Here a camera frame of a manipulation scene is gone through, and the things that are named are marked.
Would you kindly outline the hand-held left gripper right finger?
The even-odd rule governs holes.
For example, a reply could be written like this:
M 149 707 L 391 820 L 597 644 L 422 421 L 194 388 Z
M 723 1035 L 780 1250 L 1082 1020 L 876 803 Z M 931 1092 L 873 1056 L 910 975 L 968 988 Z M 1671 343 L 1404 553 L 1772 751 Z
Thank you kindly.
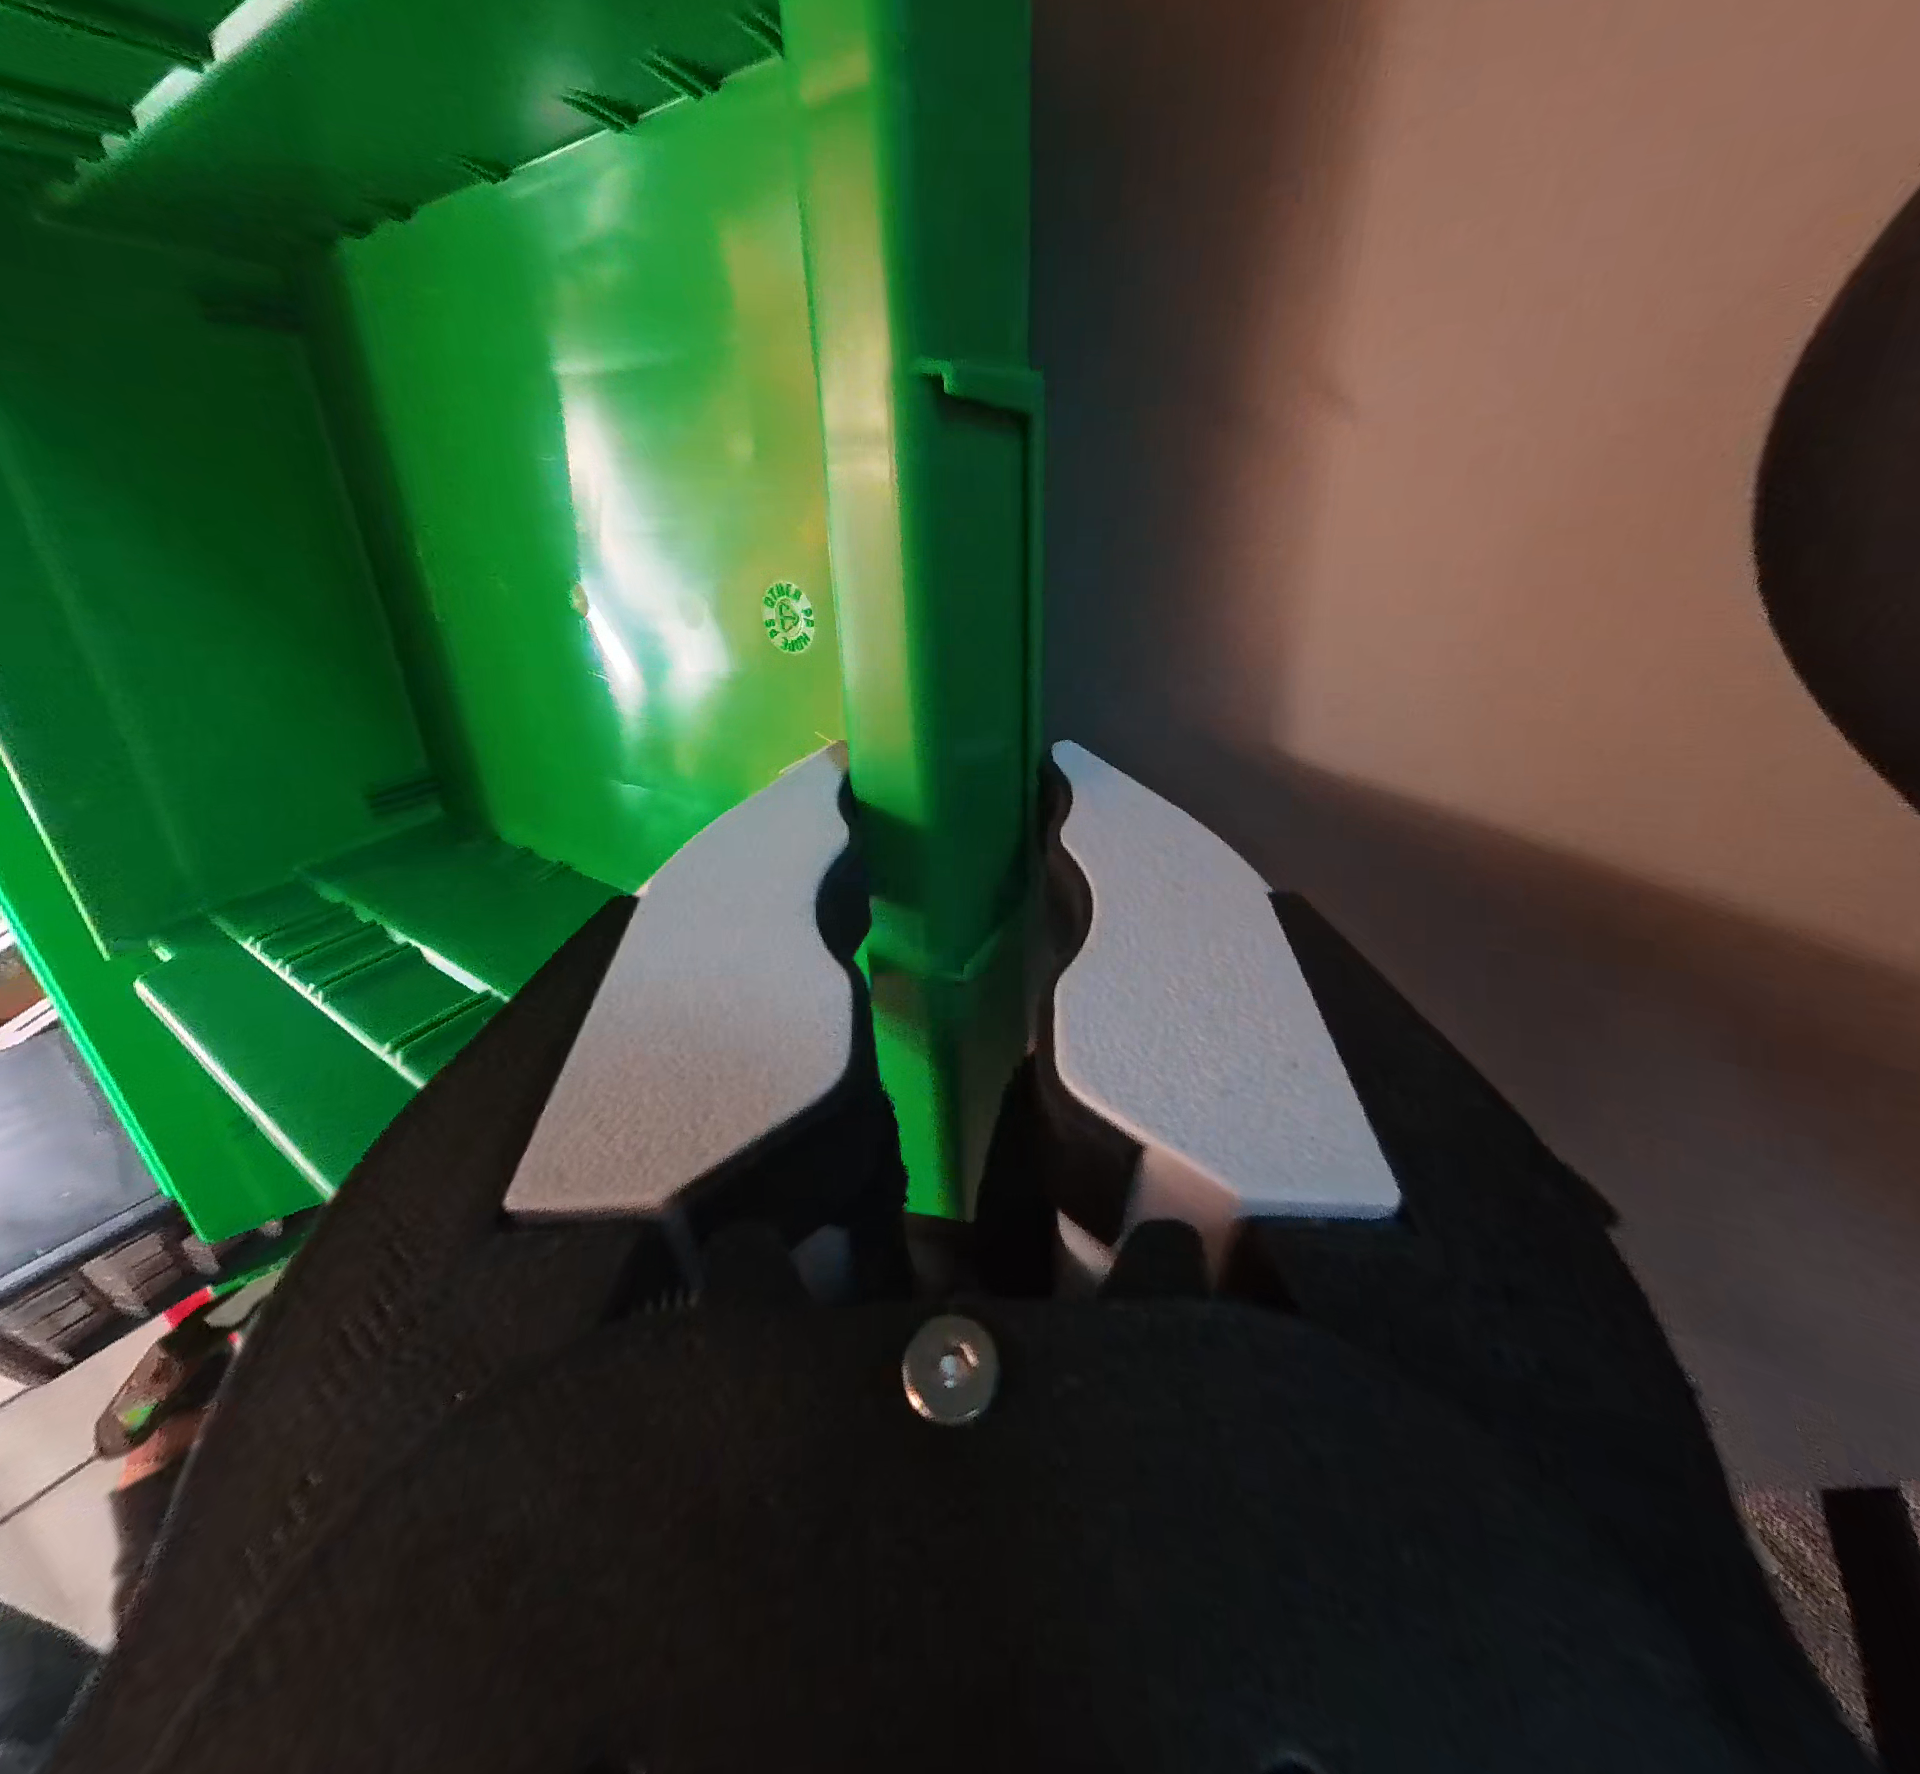
M 1265 877 L 1175 801 L 1075 742 L 1060 855 L 1085 930 L 1051 995 L 1075 1225 L 1400 1212 L 1364 1108 Z

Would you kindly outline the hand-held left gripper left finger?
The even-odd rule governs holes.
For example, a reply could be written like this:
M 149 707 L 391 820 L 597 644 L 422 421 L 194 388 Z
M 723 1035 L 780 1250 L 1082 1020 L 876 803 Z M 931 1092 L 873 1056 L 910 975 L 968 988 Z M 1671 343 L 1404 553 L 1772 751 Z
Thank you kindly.
M 514 1221 L 688 1218 L 873 1063 L 847 747 L 815 747 L 634 897 L 504 1191 Z

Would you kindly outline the green plastic bin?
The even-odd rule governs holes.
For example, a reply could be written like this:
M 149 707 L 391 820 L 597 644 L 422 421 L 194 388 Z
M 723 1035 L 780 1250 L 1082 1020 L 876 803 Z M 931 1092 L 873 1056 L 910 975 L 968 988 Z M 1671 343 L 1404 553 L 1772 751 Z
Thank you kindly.
M 1040 777 L 1032 0 L 5 0 L 5 916 L 206 1241 L 847 742 L 908 1199 Z

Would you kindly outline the black mesh chair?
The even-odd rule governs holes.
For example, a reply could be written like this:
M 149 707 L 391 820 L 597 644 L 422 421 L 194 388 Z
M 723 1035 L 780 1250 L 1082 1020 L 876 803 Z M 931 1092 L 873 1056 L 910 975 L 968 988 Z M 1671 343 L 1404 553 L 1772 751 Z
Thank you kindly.
M 1918 199 L 1864 252 L 1784 382 L 1752 548 L 1797 681 L 1918 803 Z

